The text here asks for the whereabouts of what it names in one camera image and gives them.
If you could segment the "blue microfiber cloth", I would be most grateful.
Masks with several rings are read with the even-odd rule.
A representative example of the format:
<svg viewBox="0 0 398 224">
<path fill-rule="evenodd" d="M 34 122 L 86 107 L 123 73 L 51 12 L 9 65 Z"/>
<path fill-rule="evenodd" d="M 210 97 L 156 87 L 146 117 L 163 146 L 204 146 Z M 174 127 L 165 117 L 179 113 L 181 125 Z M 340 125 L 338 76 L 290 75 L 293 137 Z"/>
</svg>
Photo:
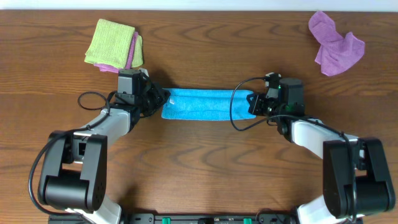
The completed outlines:
<svg viewBox="0 0 398 224">
<path fill-rule="evenodd" d="M 249 113 L 250 90 L 199 90 L 170 88 L 162 108 L 163 119 L 228 121 L 254 119 Z"/>
</svg>

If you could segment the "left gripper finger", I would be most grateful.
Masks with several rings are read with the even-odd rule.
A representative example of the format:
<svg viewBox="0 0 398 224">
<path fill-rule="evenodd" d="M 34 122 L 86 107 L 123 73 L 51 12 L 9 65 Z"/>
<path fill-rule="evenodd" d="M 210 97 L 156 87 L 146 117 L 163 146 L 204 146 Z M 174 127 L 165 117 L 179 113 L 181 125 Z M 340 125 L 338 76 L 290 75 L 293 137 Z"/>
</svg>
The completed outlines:
<svg viewBox="0 0 398 224">
<path fill-rule="evenodd" d="M 168 90 L 162 88 L 162 89 L 159 91 L 159 94 L 160 94 L 161 102 L 162 102 L 162 103 L 166 103 L 167 100 L 168 100 L 169 97 L 170 97 L 170 92 L 169 92 Z"/>
<path fill-rule="evenodd" d="M 147 110 L 146 110 L 146 117 L 150 117 L 155 114 L 158 110 L 165 105 L 167 100 L 162 100 L 156 103 L 150 103 Z"/>
</svg>

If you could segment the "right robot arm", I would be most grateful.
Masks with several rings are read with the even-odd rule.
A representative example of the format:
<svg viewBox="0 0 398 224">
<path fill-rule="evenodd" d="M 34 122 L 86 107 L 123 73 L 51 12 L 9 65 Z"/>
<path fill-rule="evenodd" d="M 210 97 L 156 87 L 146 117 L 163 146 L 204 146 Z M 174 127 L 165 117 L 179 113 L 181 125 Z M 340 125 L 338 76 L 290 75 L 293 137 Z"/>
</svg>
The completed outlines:
<svg viewBox="0 0 398 224">
<path fill-rule="evenodd" d="M 333 129 L 305 114 L 303 83 L 265 77 L 268 91 L 248 95 L 249 113 L 274 122 L 289 142 L 323 161 L 322 195 L 297 208 L 297 223 L 356 223 L 391 211 L 396 196 L 382 142 Z"/>
</svg>

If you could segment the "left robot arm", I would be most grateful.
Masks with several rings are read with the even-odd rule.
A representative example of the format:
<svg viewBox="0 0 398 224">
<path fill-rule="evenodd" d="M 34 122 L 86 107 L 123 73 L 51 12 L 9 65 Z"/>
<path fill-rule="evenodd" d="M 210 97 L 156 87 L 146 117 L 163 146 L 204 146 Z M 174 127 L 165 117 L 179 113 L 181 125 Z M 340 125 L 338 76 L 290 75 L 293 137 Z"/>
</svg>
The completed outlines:
<svg viewBox="0 0 398 224">
<path fill-rule="evenodd" d="M 120 70 L 117 90 L 97 95 L 100 114 L 80 128 L 52 132 L 30 170 L 30 199 L 49 223 L 135 222 L 106 195 L 108 148 L 160 110 L 170 92 L 140 68 Z"/>
</svg>

